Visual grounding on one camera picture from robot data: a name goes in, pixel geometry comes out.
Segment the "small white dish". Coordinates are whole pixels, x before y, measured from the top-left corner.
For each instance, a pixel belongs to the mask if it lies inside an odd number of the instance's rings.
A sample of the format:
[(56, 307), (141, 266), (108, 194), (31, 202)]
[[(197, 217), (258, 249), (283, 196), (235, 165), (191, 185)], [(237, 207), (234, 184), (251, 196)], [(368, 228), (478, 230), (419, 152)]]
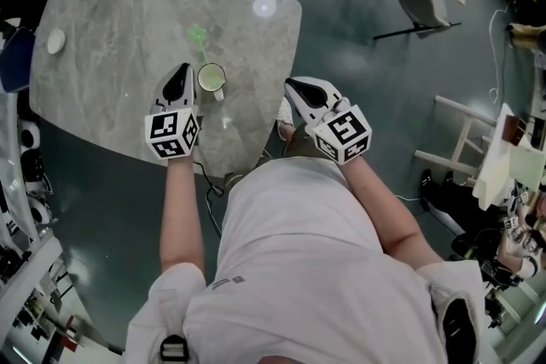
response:
[(55, 28), (51, 31), (47, 40), (47, 51), (50, 55), (59, 54), (66, 43), (66, 34), (63, 30)]

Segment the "person's olive shorts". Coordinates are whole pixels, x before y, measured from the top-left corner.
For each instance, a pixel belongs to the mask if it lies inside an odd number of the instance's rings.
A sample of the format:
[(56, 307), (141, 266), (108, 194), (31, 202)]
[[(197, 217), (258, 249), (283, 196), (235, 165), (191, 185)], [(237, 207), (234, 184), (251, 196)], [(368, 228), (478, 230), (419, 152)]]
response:
[(285, 142), (285, 146), (282, 150), (282, 157), (329, 159), (329, 156), (316, 147), (313, 139), (305, 132), (305, 127), (303, 125), (296, 128)]

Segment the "black shoulder pad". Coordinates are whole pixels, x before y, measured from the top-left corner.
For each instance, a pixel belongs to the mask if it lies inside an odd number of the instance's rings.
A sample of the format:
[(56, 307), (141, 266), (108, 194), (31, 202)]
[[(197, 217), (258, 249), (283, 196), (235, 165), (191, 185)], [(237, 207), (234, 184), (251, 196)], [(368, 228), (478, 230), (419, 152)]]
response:
[(474, 364), (478, 339), (470, 311), (462, 298), (449, 303), (441, 321), (448, 364)]

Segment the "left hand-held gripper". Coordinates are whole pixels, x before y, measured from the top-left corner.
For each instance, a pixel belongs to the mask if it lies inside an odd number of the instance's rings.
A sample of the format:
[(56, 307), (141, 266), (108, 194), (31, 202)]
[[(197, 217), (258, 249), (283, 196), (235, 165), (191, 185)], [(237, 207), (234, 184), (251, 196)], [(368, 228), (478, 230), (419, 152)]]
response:
[(195, 97), (195, 71), (187, 62), (172, 68), (157, 84), (144, 121), (145, 141), (157, 159), (184, 158), (193, 152), (200, 132)]

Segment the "person's white t-shirt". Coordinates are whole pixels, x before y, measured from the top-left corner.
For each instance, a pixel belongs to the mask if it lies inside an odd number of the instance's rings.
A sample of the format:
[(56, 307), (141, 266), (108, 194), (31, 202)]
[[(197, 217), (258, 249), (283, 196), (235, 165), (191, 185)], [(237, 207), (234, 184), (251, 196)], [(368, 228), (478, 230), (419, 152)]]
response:
[(229, 192), (212, 283), (161, 270), (128, 326), (126, 364), (448, 364), (441, 321), (462, 298), (478, 339), (475, 261), (413, 269), (387, 255), (340, 167), (274, 159)]

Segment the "green plastic stirrer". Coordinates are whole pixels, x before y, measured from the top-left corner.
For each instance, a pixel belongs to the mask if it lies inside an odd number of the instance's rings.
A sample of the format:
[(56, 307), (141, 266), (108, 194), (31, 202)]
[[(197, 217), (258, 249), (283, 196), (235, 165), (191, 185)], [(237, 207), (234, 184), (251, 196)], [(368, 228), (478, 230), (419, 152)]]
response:
[(200, 68), (200, 70), (202, 70), (204, 67), (207, 67), (211, 64), (211, 62), (209, 61), (208, 53), (206, 51), (207, 31), (206, 29), (201, 28), (197, 25), (192, 25), (191, 28), (188, 30), (188, 36), (190, 40), (197, 45), (202, 55), (203, 65)]

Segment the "person's right forearm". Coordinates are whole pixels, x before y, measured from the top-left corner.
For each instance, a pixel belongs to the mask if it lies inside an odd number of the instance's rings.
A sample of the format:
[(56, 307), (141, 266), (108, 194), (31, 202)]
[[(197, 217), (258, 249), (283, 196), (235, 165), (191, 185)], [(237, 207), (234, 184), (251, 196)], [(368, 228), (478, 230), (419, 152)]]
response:
[(383, 251), (417, 270), (441, 263), (410, 210), (361, 157), (340, 167), (351, 191), (369, 215)]

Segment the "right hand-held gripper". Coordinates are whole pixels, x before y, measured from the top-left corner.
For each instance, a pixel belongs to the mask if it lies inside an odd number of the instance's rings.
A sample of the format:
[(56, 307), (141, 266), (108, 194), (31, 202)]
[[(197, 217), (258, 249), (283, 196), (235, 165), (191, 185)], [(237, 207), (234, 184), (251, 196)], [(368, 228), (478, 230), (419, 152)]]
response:
[(305, 132), (327, 158), (346, 165), (369, 149), (372, 129), (357, 105), (330, 112), (316, 124), (315, 105), (333, 105), (340, 99), (340, 92), (329, 81), (303, 76), (288, 78), (285, 90), (307, 124)]

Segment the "person's right white shoe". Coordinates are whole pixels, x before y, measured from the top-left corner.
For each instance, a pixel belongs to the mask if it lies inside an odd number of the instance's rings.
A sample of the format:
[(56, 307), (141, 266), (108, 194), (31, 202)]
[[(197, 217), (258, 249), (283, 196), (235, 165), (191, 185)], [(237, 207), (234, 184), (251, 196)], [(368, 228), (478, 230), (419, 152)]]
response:
[(289, 142), (295, 132), (292, 107), (286, 97), (282, 98), (282, 103), (276, 115), (276, 131), (283, 142)]

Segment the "white desk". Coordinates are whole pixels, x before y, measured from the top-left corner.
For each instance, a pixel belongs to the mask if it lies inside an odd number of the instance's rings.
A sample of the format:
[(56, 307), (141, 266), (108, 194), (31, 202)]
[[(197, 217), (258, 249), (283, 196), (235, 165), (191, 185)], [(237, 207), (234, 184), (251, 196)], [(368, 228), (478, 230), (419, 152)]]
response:
[(517, 146), (503, 140), (502, 134), (508, 116), (514, 116), (514, 113), (503, 103), (473, 187), (473, 196), (483, 211), (506, 199), (514, 181), (531, 191), (537, 191), (543, 177), (545, 152), (532, 147), (526, 136), (523, 136)]

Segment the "person's left forearm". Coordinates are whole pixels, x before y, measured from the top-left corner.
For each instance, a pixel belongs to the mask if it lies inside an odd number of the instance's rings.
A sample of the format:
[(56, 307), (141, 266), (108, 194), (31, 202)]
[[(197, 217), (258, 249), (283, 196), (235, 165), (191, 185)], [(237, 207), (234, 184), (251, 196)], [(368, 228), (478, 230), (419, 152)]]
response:
[(172, 159), (167, 165), (166, 190), (160, 231), (160, 265), (163, 272), (190, 263), (205, 273), (205, 257), (196, 200), (194, 162)]

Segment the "person's right hand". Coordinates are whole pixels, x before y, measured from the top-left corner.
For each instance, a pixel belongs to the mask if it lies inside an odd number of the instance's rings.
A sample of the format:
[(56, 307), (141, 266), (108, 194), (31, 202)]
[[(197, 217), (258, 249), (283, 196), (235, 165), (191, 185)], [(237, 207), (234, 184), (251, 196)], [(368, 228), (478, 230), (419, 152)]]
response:
[(330, 119), (336, 118), (339, 114), (348, 111), (351, 108), (351, 103), (348, 98), (342, 97), (338, 100), (329, 111), (322, 117), (323, 122), (328, 122)]

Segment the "white mug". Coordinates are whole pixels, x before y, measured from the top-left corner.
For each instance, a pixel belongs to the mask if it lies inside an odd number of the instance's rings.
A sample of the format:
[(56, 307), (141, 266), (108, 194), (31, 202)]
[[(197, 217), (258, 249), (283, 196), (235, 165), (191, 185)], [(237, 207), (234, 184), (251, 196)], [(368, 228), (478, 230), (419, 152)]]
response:
[(197, 82), (205, 92), (212, 93), (216, 101), (224, 99), (223, 87), (226, 84), (226, 74), (219, 64), (205, 64), (198, 71)]

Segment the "blue chair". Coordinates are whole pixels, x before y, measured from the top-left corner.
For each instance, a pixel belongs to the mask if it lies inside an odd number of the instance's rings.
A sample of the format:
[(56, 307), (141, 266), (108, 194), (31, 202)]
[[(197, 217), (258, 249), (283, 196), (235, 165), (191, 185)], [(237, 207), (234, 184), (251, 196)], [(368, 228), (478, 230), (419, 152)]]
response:
[(0, 82), (6, 93), (29, 86), (35, 39), (33, 32), (19, 28), (0, 52)]

